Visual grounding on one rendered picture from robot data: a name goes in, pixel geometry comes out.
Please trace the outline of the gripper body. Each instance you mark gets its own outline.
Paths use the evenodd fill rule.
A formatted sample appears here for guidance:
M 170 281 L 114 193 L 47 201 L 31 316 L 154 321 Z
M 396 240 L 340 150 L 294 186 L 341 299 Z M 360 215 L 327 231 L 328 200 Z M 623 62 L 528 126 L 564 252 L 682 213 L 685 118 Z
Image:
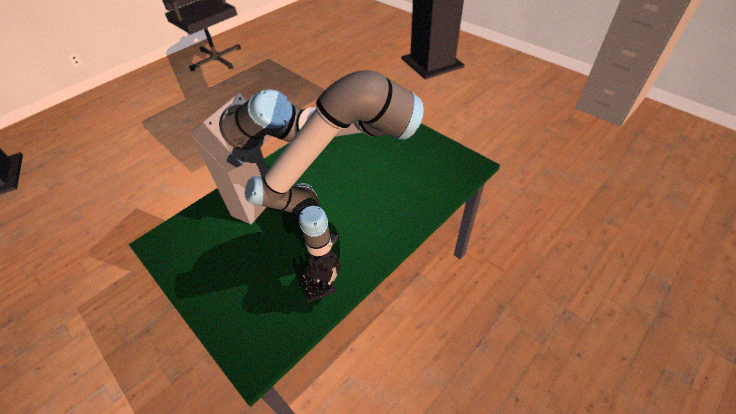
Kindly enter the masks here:
M 332 251 L 332 246 L 331 246 L 331 249 L 330 249 L 330 251 L 328 253 L 326 253 L 325 255 L 322 255 L 320 257 L 319 256 L 313 256 L 313 255 L 311 255 L 309 253 L 310 254 L 310 257 L 309 257 L 308 261 L 309 261 L 309 264 L 310 265 L 308 264 L 308 266 L 306 268 L 306 270 L 310 270 L 310 273 L 309 273 L 309 271 L 307 271 L 308 276 L 312 276 L 312 278 L 330 282 L 331 277 L 332 277 L 332 274 L 333 274 L 332 269 L 333 269 L 333 266 L 335 266 L 335 263 L 336 263 L 336 260 L 335 259 L 337 259 L 337 255 L 335 255 L 331 251 Z M 327 256 L 327 255 L 329 255 L 329 256 Z M 326 257 L 326 258 L 324 258 L 324 257 Z M 319 263 L 321 263 L 321 264 L 319 265 Z M 315 265 L 316 265 L 316 268 L 315 268 Z

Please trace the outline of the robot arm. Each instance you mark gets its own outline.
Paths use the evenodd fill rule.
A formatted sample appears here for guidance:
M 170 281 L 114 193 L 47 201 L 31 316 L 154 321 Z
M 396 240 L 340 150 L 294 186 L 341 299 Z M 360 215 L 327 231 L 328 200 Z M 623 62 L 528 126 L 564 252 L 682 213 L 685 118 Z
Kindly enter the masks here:
M 294 183 L 334 137 L 364 132 L 408 139 L 419 128 L 424 108 L 413 92 L 371 70 L 335 81 L 317 99 L 316 107 L 302 110 L 281 92 L 264 90 L 226 109 L 219 128 L 225 141 L 239 150 L 258 146 L 265 135 L 290 142 L 263 178 L 248 180 L 245 198 L 252 204 L 295 213 L 308 252 L 322 256 L 339 234 L 329 231 L 312 186 Z

